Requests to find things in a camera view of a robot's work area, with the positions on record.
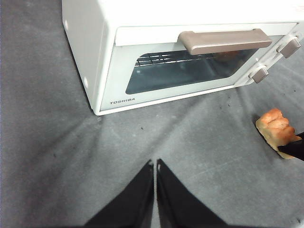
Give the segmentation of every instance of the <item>gray fabric surface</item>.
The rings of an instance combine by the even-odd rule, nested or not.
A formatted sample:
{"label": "gray fabric surface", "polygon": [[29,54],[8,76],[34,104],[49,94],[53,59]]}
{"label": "gray fabric surface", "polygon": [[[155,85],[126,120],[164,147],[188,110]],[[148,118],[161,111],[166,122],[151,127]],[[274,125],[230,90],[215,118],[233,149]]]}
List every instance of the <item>gray fabric surface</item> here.
{"label": "gray fabric surface", "polygon": [[[304,50],[260,84],[95,116],[59,0],[1,2],[2,227],[82,225],[149,159],[230,224],[299,227],[304,163],[281,159],[253,122],[273,107],[304,131]],[[154,204],[152,227],[159,227]]]}

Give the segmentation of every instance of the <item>bread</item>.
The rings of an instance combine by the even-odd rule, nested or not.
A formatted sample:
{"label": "bread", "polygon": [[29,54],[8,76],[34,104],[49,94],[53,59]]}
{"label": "bread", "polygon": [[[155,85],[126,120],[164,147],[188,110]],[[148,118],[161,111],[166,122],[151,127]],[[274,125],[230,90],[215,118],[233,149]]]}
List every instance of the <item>bread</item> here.
{"label": "bread", "polygon": [[278,150],[278,146],[284,146],[290,142],[302,139],[295,135],[295,129],[289,126],[289,121],[283,117],[281,110],[274,108],[262,115],[261,118],[256,121],[256,128],[267,143],[277,151],[282,158],[294,158]]}

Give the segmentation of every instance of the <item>glass window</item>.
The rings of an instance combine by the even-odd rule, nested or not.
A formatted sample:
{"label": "glass window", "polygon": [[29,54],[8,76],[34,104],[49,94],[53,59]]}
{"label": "glass window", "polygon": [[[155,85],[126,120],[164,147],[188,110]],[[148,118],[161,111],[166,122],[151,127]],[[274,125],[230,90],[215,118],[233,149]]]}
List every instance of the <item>glass window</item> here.
{"label": "glass window", "polygon": [[136,94],[227,78],[256,51],[248,49],[193,56],[186,50],[144,54],[135,63],[126,93]]}

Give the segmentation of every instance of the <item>oven door handle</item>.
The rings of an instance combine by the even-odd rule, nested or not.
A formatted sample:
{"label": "oven door handle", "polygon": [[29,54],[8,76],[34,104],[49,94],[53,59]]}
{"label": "oven door handle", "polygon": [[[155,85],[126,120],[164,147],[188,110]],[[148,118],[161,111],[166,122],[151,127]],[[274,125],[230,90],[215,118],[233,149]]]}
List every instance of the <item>oven door handle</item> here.
{"label": "oven door handle", "polygon": [[184,31],[179,39],[191,55],[266,48],[272,40],[261,29],[248,31]]}

